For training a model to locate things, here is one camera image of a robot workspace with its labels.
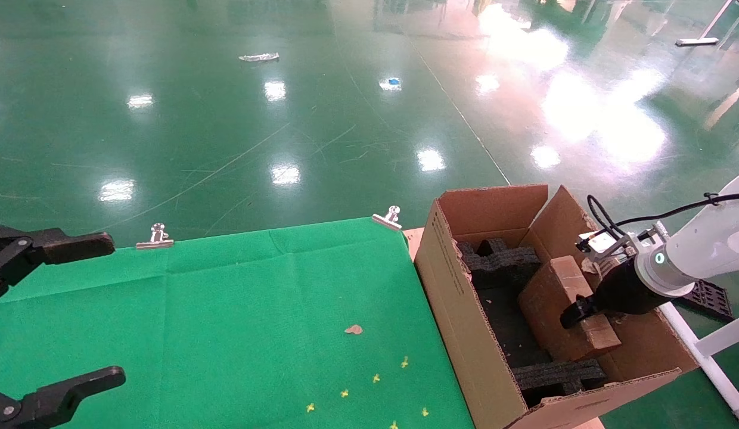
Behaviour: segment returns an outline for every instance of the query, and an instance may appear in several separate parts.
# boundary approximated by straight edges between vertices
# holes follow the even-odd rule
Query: tan small object
[[[621,345],[605,315],[594,315],[565,329],[560,315],[576,296],[590,296],[587,280],[571,256],[545,263],[518,296],[536,341],[553,360],[595,358]]]
[[[354,324],[353,326],[351,326],[351,328],[348,328],[348,329],[345,330],[345,333],[346,334],[359,335],[362,332],[364,332],[364,329],[362,329],[362,327],[359,326],[358,324]]]

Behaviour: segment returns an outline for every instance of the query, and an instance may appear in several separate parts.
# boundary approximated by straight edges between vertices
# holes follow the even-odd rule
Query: green epoxy floor
[[[528,182],[664,212],[739,173],[739,25],[673,46],[722,3],[0,0],[0,223],[126,247],[398,204],[413,228],[443,190]],[[739,345],[718,361],[739,388]],[[735,425],[700,371],[604,423]]]

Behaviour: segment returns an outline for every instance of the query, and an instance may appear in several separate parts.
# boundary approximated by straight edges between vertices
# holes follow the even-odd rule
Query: white pipe
[[[727,42],[727,39],[729,39],[729,36],[732,35],[732,32],[734,32],[735,28],[738,27],[738,24],[739,24],[739,17],[738,19],[735,19],[735,22],[732,23],[732,27],[730,27],[729,30],[727,30],[727,34],[724,35],[724,38],[722,39],[722,41],[719,42],[718,47],[724,46],[724,43]]]
[[[703,33],[701,33],[700,36],[698,36],[699,39],[705,38],[706,35],[708,35],[708,32],[711,31],[711,29],[715,26],[716,22],[719,21],[719,17],[722,16],[724,11],[726,11],[727,8],[729,8],[729,5],[734,2],[734,0],[727,0],[727,2],[724,3],[724,6],[719,10],[718,13],[716,13],[716,16],[713,17],[713,20],[711,20],[711,23],[707,25],[706,29]]]
[[[732,409],[732,413],[739,421],[738,389],[732,385],[732,382],[727,378],[727,375],[724,374],[720,366],[716,364],[711,356],[704,356],[699,352],[699,350],[697,350],[695,345],[698,342],[698,338],[695,336],[695,333],[692,331],[690,326],[688,326],[688,323],[686,323],[682,318],[682,315],[680,315],[677,312],[677,309],[674,308],[674,305],[671,302],[667,302],[666,304],[661,305],[659,309],[661,309],[661,313],[666,317],[666,320],[672,324],[674,331],[688,347],[688,350],[693,354],[697,363],[704,370],[709,380],[711,380],[711,383],[713,383],[716,390],[719,391],[719,394],[721,394],[724,401],[727,402],[727,405]]]
[[[739,343],[739,318],[698,340],[695,347],[702,355],[713,356],[737,343]]]

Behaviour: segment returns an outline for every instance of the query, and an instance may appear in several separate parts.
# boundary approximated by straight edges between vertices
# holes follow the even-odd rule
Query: floor line
[[[422,63],[427,68],[427,71],[430,71],[430,75],[433,76],[433,79],[435,79],[436,82],[438,82],[438,87],[440,87],[441,91],[443,91],[443,94],[446,95],[447,98],[449,98],[449,102],[452,103],[452,105],[454,106],[454,109],[456,109],[457,113],[459,113],[459,116],[462,117],[462,120],[463,122],[465,122],[465,125],[467,125],[467,127],[470,128],[470,132],[473,133],[473,136],[476,137],[476,140],[478,141],[479,144],[481,144],[481,147],[484,150],[486,150],[486,154],[489,155],[489,159],[492,160],[492,163],[494,163],[494,166],[496,166],[497,169],[499,170],[499,174],[502,175],[502,178],[505,179],[505,182],[508,182],[508,185],[512,185],[512,183],[510,182],[510,179],[508,179],[508,177],[505,175],[505,172],[502,171],[502,168],[500,168],[497,161],[494,159],[494,157],[492,157],[492,153],[489,152],[489,149],[486,149],[486,145],[483,144],[483,141],[481,140],[481,138],[479,138],[478,134],[476,134],[476,131],[473,130],[473,127],[470,126],[470,122],[468,122],[467,119],[465,119],[465,115],[462,114],[462,111],[457,107],[457,104],[454,103],[454,100],[452,100],[451,96],[449,96],[449,93],[446,92],[446,90],[443,88],[443,85],[441,85],[441,81],[439,81],[436,74],[433,73],[433,69],[430,68],[430,66],[427,64],[427,61],[425,61],[425,58],[419,52],[417,46],[415,46],[415,43],[409,38],[407,33],[404,33],[404,37],[407,38],[407,41],[409,42],[409,44],[411,44],[412,49],[414,49],[415,52],[418,54],[418,57],[420,58],[420,60],[422,60]]]
[[[156,206],[152,206],[149,209],[144,210],[143,212],[139,212],[139,213],[133,215],[132,217],[127,217],[127,218],[125,218],[123,220],[119,220],[116,223],[111,223],[111,225],[107,225],[106,227],[97,228],[97,229],[95,229],[94,231],[91,231],[91,232],[94,233],[94,232],[97,232],[97,231],[102,231],[102,230],[105,230],[105,229],[108,229],[108,228],[112,228],[112,227],[114,227],[116,225],[121,225],[121,223],[125,223],[125,222],[128,222],[129,220],[138,218],[141,215],[144,215],[144,214],[146,214],[148,212],[152,212],[154,209],[157,209],[158,207],[163,206],[164,204],[170,203],[171,201],[175,200],[176,198],[179,198],[179,196],[182,196],[182,195],[186,194],[187,192],[189,192],[191,189],[197,187],[197,185],[200,185],[201,183],[205,182],[206,180],[208,180],[208,179],[214,177],[215,175],[219,174],[223,169],[225,169],[228,166],[230,166],[231,164],[235,163],[237,160],[239,160],[239,158],[244,157],[249,152],[251,152],[253,149],[257,148],[258,146],[260,146],[260,145],[262,145],[264,143],[266,143],[266,141],[268,141],[268,139],[271,139],[277,133],[279,133],[280,131],[282,131],[285,128],[287,128],[288,125],[290,125],[290,122],[288,122],[285,125],[282,125],[282,127],[279,130],[276,130],[276,131],[274,131],[274,133],[269,134],[269,136],[267,136],[267,138],[263,139],[262,141],[258,142],[257,144],[254,144],[252,148],[246,150],[242,154],[237,155],[236,157],[234,157],[233,160],[229,161],[228,163],[225,163],[219,169],[216,169],[213,173],[208,174],[208,176],[206,176],[205,178],[203,178],[202,180],[200,180],[200,182],[196,182],[194,185],[192,185],[189,188],[183,190],[182,192],[179,192],[178,194],[174,195],[173,197],[168,198],[166,201],[163,201],[162,203],[157,204]]]

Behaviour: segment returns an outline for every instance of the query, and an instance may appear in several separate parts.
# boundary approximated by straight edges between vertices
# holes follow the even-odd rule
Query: silver object on floor
[[[391,228],[394,231],[400,231],[400,229],[402,229],[402,225],[399,225],[397,223],[399,221],[400,211],[402,211],[402,209],[400,209],[399,206],[391,206],[388,207],[388,214],[386,214],[385,216],[373,214],[372,220],[380,223],[380,225],[383,225],[387,228]]]
[[[698,36],[695,39],[679,39],[677,40],[676,45],[679,47],[685,47],[685,46],[714,46],[715,44],[719,43],[718,38],[707,38],[708,32],[711,31],[711,29],[716,25],[716,22],[719,21],[719,18],[722,16],[724,11],[729,8],[732,3],[735,2],[739,5],[739,0],[727,0],[724,2],[724,5],[722,5],[722,8],[716,12],[716,16],[713,17],[713,20],[706,26],[706,29],[701,33],[700,36]],[[726,42],[727,38],[729,38],[730,33],[734,32],[735,28],[739,24],[739,17],[737,20],[735,20],[735,24],[732,25],[729,32],[726,33],[724,36],[724,39],[722,40],[722,44]]]
[[[166,226],[162,223],[152,225],[152,234],[149,241],[136,244],[137,250],[146,249],[162,249],[163,247],[173,246],[173,240],[168,239],[168,233],[165,231]]]

